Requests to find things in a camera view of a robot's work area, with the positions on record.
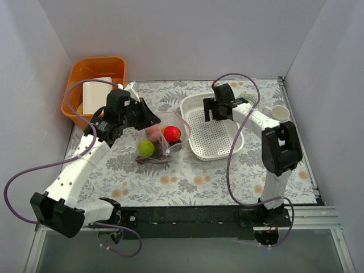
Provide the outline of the pink peach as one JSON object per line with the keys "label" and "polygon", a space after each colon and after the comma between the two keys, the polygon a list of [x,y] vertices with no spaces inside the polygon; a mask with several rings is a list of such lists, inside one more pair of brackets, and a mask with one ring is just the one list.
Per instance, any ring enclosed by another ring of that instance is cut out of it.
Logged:
{"label": "pink peach", "polygon": [[163,136],[162,131],[158,127],[149,127],[145,129],[145,134],[147,140],[151,142],[159,141]]}

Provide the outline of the clear zip top bag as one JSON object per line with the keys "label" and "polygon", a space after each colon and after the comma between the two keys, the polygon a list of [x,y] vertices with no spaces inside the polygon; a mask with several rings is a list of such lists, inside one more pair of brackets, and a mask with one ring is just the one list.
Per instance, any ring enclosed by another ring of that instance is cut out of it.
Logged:
{"label": "clear zip top bag", "polygon": [[[186,143],[189,141],[189,138],[191,136],[191,128],[190,125],[188,124],[187,121],[185,121],[178,113],[177,111],[161,111],[157,113],[157,117],[160,118],[161,122],[158,125],[154,125],[152,127],[158,127],[160,128],[160,130],[163,133],[163,129],[167,126],[176,126],[180,129],[181,131],[181,138],[180,140],[182,141],[183,144],[183,148],[186,145]],[[145,134],[145,129],[141,130],[138,136],[138,140],[136,142],[136,149],[135,149],[135,156],[138,156],[138,144],[142,141],[145,140],[146,138],[146,134]],[[176,160],[178,158],[178,155],[180,153],[180,151],[183,149],[181,149],[178,152],[172,152],[170,150],[170,145],[169,142],[166,141],[166,139],[164,138],[164,136],[162,136],[162,138],[159,141],[153,142],[154,146],[155,146],[155,151],[153,153],[153,155],[170,155],[171,156],[171,161]]]}

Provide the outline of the green apple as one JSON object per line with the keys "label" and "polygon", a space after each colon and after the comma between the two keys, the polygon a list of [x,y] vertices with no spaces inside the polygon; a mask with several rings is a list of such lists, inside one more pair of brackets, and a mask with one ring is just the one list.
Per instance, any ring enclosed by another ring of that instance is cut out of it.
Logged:
{"label": "green apple", "polygon": [[138,155],[141,157],[149,158],[154,151],[155,146],[150,140],[145,139],[138,144]]}

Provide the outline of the red strawberry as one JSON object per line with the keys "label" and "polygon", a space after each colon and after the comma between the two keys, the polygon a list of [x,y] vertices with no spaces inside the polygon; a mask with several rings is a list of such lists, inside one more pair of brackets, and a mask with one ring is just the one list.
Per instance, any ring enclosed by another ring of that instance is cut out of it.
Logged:
{"label": "red strawberry", "polygon": [[176,126],[167,126],[163,129],[163,136],[168,142],[177,142],[181,138],[181,131]]}

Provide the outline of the red grape bunch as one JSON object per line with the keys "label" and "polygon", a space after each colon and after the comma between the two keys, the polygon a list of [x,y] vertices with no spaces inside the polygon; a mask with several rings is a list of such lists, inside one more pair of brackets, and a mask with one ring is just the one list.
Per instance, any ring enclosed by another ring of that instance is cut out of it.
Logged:
{"label": "red grape bunch", "polygon": [[135,156],[135,161],[141,165],[160,164],[171,161],[170,155],[152,155],[150,157]]}

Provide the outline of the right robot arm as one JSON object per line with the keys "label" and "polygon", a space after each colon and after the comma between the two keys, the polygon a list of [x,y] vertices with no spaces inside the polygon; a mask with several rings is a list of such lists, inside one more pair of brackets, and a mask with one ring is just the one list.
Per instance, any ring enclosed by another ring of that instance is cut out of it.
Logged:
{"label": "right robot arm", "polygon": [[270,226],[283,215],[288,179],[303,158],[296,127],[291,121],[276,121],[246,99],[235,97],[229,84],[213,85],[212,89],[214,96],[203,100],[205,120],[229,119],[261,140],[261,158],[267,171],[263,193],[256,204],[245,204],[242,213],[248,221]]}

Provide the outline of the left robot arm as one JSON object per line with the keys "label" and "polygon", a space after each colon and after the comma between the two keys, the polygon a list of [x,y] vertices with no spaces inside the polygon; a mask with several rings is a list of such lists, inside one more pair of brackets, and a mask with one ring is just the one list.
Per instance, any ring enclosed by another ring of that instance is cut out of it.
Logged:
{"label": "left robot arm", "polygon": [[34,193],[30,204],[37,220],[44,226],[68,237],[74,237],[82,227],[95,222],[116,227],[121,220],[120,204],[110,198],[79,203],[80,192],[95,169],[124,129],[136,130],[157,125],[161,120],[139,97],[133,88],[113,89],[106,105],[98,109],[81,137],[76,159],[43,192]]}

